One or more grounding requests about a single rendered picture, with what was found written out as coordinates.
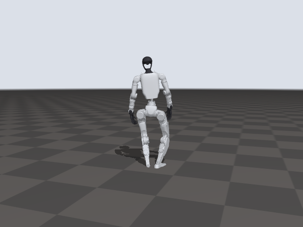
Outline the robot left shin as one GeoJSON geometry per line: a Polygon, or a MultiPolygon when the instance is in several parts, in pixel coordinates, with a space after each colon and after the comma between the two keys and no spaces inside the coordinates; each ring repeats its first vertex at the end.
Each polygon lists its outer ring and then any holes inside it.
{"type": "Polygon", "coordinates": [[[143,137],[142,137],[142,146],[143,146],[143,154],[146,160],[146,166],[150,167],[150,161],[149,161],[149,156],[150,156],[150,151],[149,151],[149,144],[144,144],[143,143],[143,137]]]}

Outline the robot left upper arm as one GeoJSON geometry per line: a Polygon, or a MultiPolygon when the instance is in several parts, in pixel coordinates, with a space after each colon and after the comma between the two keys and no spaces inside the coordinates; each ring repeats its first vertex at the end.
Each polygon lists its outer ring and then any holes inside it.
{"type": "Polygon", "coordinates": [[[137,98],[137,88],[138,88],[138,82],[140,81],[140,75],[139,76],[135,76],[133,79],[133,83],[132,83],[132,93],[131,93],[131,98],[136,99],[137,98]]]}

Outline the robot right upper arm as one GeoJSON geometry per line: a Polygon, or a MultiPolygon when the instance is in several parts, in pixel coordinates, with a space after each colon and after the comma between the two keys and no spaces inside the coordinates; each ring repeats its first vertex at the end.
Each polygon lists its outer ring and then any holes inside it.
{"type": "Polygon", "coordinates": [[[164,88],[163,94],[164,95],[170,94],[169,86],[168,86],[168,83],[167,83],[165,75],[162,74],[162,73],[158,73],[158,75],[159,75],[159,79],[161,80],[161,84],[162,84],[162,86],[164,88]]]}

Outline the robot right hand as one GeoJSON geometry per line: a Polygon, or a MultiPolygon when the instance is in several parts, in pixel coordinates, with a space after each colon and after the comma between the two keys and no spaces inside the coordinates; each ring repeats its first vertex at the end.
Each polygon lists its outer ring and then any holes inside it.
{"type": "Polygon", "coordinates": [[[167,120],[170,120],[171,119],[171,115],[172,115],[172,105],[170,106],[170,109],[167,107],[167,111],[165,112],[165,114],[167,113],[167,120]]]}

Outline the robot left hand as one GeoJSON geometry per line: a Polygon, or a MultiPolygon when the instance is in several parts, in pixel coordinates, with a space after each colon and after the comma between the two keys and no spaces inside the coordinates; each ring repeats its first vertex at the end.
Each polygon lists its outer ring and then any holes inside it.
{"type": "Polygon", "coordinates": [[[129,110],[129,114],[130,114],[130,118],[131,118],[131,121],[132,121],[132,124],[137,124],[137,122],[134,120],[134,118],[136,119],[136,117],[134,117],[134,112],[132,113],[131,110],[129,110]]]}

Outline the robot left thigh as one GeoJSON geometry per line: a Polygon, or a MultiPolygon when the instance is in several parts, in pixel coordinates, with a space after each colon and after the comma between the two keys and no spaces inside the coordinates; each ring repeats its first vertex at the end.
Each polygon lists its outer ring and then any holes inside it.
{"type": "Polygon", "coordinates": [[[140,127],[141,137],[143,137],[143,143],[148,144],[149,137],[147,136],[145,109],[138,110],[136,113],[136,117],[140,127]]]}

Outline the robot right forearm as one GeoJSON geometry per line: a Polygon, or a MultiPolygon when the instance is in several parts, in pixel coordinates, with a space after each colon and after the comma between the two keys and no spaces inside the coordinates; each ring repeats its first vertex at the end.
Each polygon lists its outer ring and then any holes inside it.
{"type": "Polygon", "coordinates": [[[171,100],[171,93],[166,95],[166,101],[167,101],[167,107],[170,109],[170,106],[172,105],[172,100],[171,100]]]}

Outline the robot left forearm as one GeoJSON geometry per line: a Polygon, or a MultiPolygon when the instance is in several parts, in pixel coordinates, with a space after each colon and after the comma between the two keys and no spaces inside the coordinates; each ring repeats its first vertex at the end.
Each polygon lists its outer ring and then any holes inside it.
{"type": "MultiPolygon", "coordinates": [[[[130,103],[129,103],[129,110],[131,110],[132,113],[133,113],[133,111],[134,111],[135,99],[130,97],[130,100],[129,100],[129,101],[130,101],[130,103]]],[[[129,112],[129,110],[128,110],[128,112],[129,112]]]]}

